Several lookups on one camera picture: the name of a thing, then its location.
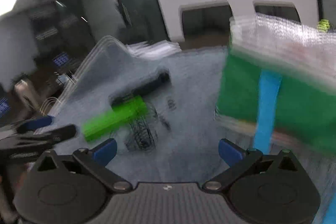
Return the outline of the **yellow black glove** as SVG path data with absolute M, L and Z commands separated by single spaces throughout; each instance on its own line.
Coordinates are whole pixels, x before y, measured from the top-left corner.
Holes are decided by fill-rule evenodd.
M 321 32 L 329 32 L 330 22 L 327 19 L 322 19 L 317 23 L 317 30 Z

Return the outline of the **green glasses case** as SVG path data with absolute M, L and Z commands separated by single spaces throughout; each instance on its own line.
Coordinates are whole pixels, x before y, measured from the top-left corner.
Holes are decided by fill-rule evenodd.
M 147 113 L 147 105 L 140 96 L 124 101 L 111 110 L 87 120 L 81 127 L 87 142 L 99 139 L 109 132 L 132 122 Z

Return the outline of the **white papers on table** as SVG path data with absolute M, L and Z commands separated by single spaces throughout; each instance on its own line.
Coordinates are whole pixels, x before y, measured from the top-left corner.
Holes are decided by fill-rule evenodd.
M 162 40 L 154 44 L 140 42 L 126 45 L 127 50 L 135 57 L 143 59 L 161 59 L 181 51 L 178 43 Z

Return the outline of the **black office chair right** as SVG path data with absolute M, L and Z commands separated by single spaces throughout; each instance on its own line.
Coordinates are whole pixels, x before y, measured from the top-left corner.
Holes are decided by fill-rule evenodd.
M 293 22 L 301 22 L 298 11 L 293 4 L 288 3 L 260 3 L 253 4 L 255 11 L 259 14 L 275 16 Z

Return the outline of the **green insulated bag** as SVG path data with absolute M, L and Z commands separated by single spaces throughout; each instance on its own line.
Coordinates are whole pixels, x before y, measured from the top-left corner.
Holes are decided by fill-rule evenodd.
M 335 153 L 335 29 L 256 14 L 230 20 L 216 112 L 254 147 L 302 143 Z

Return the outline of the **dark blue zipper pouch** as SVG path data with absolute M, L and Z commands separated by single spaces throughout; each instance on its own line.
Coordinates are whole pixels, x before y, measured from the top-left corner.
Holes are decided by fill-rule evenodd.
M 170 73 L 168 71 L 160 71 L 156 75 L 151 76 L 142 83 L 135 86 L 127 87 L 125 90 L 109 97 L 111 107 L 120 105 L 136 96 L 145 97 L 151 93 L 155 93 L 161 88 L 166 87 L 170 81 Z

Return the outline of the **grey fleece blanket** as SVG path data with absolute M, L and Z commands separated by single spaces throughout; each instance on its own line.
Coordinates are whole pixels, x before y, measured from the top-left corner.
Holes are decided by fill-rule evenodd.
M 81 127 L 111 109 L 109 97 L 170 73 L 166 87 L 145 97 L 148 112 L 107 136 L 118 152 L 107 169 L 135 190 L 113 197 L 93 223 L 243 223 L 226 200 L 205 193 L 199 183 L 228 168 L 218 142 L 227 137 L 247 148 L 252 138 L 226 129 L 215 111 L 223 47 L 178 52 L 161 59 L 133 56 L 112 36 L 103 37 L 84 59 L 48 113 L 52 128 Z

